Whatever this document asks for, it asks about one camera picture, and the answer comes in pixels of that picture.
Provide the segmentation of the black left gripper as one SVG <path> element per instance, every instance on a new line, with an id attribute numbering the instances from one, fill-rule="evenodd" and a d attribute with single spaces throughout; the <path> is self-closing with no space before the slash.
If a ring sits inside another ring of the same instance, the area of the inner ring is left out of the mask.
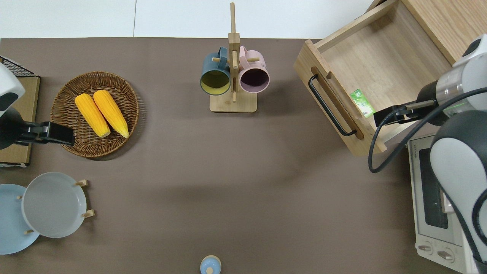
<path id="1" fill-rule="evenodd" d="M 23 122 L 21 124 L 21 135 L 16 140 L 17 145 L 28 146 L 31 143 L 47 144 L 48 142 L 74 146 L 75 134 L 73 128 L 53 122 Z"/>

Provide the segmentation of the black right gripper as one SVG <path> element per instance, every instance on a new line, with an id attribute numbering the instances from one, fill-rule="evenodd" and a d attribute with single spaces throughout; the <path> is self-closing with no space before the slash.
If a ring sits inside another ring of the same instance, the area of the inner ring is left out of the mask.
<path id="1" fill-rule="evenodd" d="M 436 100 L 409 102 L 400 107 L 388 107 L 374 113 L 376 127 L 394 123 L 410 123 L 421 120 L 436 108 Z"/>

